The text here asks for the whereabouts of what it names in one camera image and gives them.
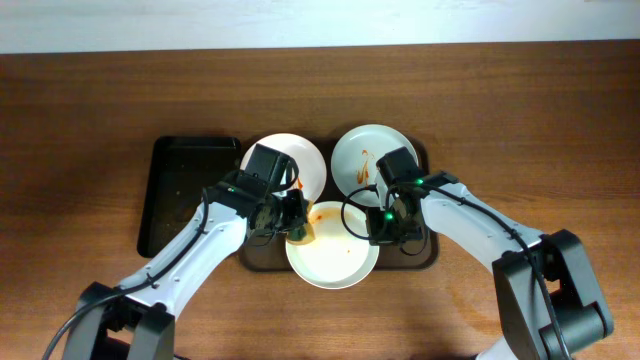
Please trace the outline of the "green and yellow sponge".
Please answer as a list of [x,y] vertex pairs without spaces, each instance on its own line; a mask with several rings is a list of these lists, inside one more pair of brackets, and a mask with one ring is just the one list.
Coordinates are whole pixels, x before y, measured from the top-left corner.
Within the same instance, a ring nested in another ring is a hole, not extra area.
[[304,224],[289,231],[286,241],[292,245],[306,245],[315,240],[315,233],[311,224]]

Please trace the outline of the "white plate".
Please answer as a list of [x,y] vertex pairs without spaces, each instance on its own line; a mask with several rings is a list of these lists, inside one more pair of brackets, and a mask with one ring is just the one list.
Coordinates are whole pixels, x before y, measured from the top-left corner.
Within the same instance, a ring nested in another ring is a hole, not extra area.
[[322,154],[311,141],[291,133],[278,133],[263,137],[257,143],[292,157],[298,166],[292,189],[301,190],[308,201],[319,199],[326,185],[327,169]]
[[325,201],[314,204],[309,214],[314,239],[304,244],[285,242],[285,253],[294,272],[307,283],[328,290],[354,286],[374,269],[380,249],[350,234],[342,223],[356,233],[366,230],[366,216],[357,207]]

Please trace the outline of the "white plate front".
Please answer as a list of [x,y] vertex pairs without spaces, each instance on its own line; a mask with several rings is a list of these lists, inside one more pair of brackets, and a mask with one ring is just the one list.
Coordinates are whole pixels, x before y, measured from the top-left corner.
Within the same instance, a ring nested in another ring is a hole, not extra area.
[[328,290],[354,286],[374,269],[380,249],[350,234],[342,223],[356,233],[366,230],[366,216],[357,207],[325,201],[314,204],[309,214],[314,239],[304,244],[285,242],[285,253],[294,272],[307,283]]

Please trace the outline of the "pale green plate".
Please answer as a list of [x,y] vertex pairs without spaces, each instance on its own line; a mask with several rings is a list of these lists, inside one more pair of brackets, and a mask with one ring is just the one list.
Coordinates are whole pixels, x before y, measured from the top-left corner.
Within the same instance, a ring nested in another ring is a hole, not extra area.
[[401,147],[406,147],[416,163],[421,164],[411,142],[391,127],[368,124],[348,131],[338,140],[331,156],[331,174],[336,186],[347,196],[373,185],[378,173],[376,162]]

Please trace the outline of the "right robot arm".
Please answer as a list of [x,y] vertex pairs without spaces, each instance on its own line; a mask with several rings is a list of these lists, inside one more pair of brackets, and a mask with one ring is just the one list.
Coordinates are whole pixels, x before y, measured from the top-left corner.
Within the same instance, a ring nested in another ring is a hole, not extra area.
[[376,163],[379,205],[366,212],[373,245],[404,245],[435,232],[493,276],[501,338],[481,359],[569,359],[614,331],[586,249],[562,229],[546,234],[474,196],[453,175],[428,176],[406,148]]

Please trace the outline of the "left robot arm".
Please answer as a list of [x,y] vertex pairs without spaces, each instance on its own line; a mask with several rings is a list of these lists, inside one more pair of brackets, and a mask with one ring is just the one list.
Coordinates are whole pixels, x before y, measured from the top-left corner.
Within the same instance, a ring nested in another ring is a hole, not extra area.
[[175,358],[176,321],[221,262],[254,236],[313,239],[298,176],[292,156],[256,145],[244,169],[203,189],[190,222],[149,263],[114,288],[91,284],[43,356],[64,339],[66,359]]

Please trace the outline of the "brown plastic serving tray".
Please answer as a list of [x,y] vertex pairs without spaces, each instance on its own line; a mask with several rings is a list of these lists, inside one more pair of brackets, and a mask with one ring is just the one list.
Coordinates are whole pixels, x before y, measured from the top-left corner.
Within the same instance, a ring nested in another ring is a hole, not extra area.
[[[311,142],[320,150],[328,169],[327,182],[318,201],[341,202],[345,195],[336,186],[330,170],[330,158],[338,138],[315,137]],[[266,240],[268,237],[257,237],[251,240],[251,245],[243,246],[238,251],[240,263],[257,273],[292,272],[293,269],[286,257],[285,238],[278,236],[265,245]],[[402,246],[380,247],[374,270],[421,271],[431,266],[438,254],[438,236],[429,230],[428,236],[423,240],[407,242]]]

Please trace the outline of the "black rectangular tray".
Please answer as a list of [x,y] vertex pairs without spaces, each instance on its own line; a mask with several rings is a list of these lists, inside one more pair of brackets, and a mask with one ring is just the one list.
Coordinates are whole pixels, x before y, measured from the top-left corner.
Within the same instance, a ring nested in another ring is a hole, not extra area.
[[204,187],[239,168],[235,137],[162,136],[153,147],[137,252],[156,256],[191,220]]

